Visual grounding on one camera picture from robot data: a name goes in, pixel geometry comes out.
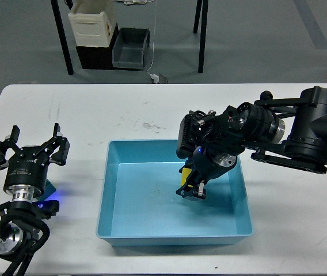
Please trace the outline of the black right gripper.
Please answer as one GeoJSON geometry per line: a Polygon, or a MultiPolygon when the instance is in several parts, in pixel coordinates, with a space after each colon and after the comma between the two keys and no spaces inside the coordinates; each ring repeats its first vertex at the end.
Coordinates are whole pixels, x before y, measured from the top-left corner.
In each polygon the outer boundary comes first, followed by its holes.
{"type": "Polygon", "coordinates": [[[207,148],[197,147],[192,154],[191,164],[179,169],[181,184],[176,194],[192,201],[206,199],[206,183],[232,170],[237,161],[237,156],[213,153],[207,148]]]}

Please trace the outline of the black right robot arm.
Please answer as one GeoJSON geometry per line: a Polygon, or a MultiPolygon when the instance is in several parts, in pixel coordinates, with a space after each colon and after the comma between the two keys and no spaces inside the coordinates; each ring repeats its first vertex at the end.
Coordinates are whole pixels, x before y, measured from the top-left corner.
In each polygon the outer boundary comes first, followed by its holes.
{"type": "Polygon", "coordinates": [[[312,87],[286,99],[264,91],[258,101],[229,106],[222,114],[190,111],[178,134],[176,154],[185,164],[176,193],[205,199],[208,181],[232,170],[246,149],[259,162],[325,174],[327,88],[312,87]]]}

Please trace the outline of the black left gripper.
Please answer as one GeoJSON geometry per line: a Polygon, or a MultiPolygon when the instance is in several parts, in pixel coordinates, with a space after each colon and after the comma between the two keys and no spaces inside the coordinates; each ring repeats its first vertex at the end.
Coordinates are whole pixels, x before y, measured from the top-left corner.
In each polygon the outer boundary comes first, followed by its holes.
{"type": "Polygon", "coordinates": [[[48,166],[66,164],[70,143],[60,131],[60,125],[54,124],[52,137],[41,146],[23,147],[17,146],[20,129],[17,125],[12,127],[12,132],[4,141],[0,141],[0,169],[7,169],[4,184],[4,192],[10,193],[15,186],[27,185],[34,188],[35,197],[42,196],[45,191],[48,166]],[[14,151],[14,155],[6,160],[8,149],[14,151]]]}

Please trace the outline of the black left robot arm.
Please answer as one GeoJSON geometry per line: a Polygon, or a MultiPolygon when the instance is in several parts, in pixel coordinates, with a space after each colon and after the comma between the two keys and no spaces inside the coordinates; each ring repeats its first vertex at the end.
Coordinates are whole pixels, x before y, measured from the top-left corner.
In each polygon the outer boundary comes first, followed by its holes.
{"type": "Polygon", "coordinates": [[[47,179],[50,164],[66,164],[70,143],[54,125],[52,137],[42,145],[18,147],[20,129],[0,141],[0,170],[7,171],[3,190],[11,201],[0,204],[0,259],[8,261],[4,275],[25,275],[34,256],[50,236],[46,220],[59,211],[49,200],[55,188],[47,179]]]}

